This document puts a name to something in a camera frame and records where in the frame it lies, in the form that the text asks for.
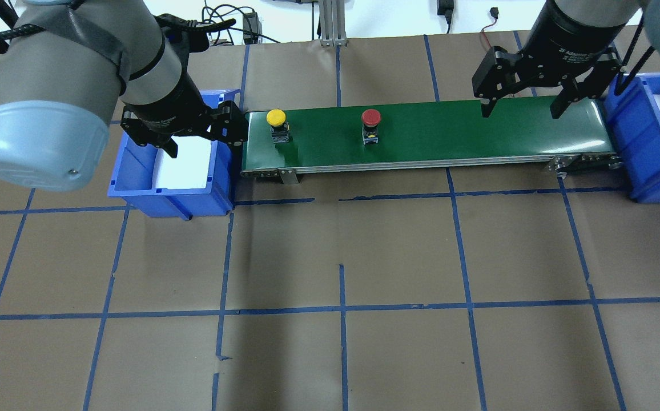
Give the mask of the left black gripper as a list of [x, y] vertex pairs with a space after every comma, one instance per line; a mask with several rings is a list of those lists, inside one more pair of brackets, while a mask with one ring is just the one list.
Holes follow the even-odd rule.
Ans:
[[176, 159], [179, 147], [174, 137], [199, 136], [225, 143], [232, 150], [241, 150], [248, 140], [249, 124], [236, 103], [227, 100], [216, 108], [202, 104], [197, 117], [188, 120], [186, 125], [176, 125], [174, 131], [169, 131], [167, 124], [149, 127], [146, 120], [137, 117], [135, 110], [125, 107], [121, 128], [137, 146], [161, 148]]

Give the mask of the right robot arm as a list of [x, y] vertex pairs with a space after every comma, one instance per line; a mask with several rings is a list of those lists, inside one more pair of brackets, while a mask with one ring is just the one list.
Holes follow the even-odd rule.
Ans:
[[528, 41], [511, 54], [493, 46], [473, 75], [473, 94], [489, 117], [497, 102], [529, 87], [560, 87], [550, 112], [620, 95], [652, 54], [660, 55], [660, 1], [546, 1]]

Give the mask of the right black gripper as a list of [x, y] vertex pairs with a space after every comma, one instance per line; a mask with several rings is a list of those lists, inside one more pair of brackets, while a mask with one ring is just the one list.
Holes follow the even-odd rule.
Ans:
[[559, 51], [555, 47], [551, 57], [536, 58], [521, 51], [511, 54], [497, 45], [489, 49], [472, 78], [483, 118], [491, 117], [495, 98], [529, 87], [561, 87], [551, 104], [552, 119], [559, 119], [571, 104], [600, 97], [622, 68], [622, 60], [611, 46], [585, 62], [575, 62], [573, 54]]

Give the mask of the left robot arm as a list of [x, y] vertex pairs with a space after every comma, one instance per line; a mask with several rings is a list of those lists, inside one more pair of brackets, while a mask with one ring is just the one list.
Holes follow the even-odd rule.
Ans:
[[0, 180], [64, 192], [92, 179], [120, 122], [139, 146], [177, 156], [176, 136], [238, 146], [248, 122], [235, 102], [206, 104], [189, 56], [234, 20], [153, 15], [142, 1], [27, 1], [0, 31]]

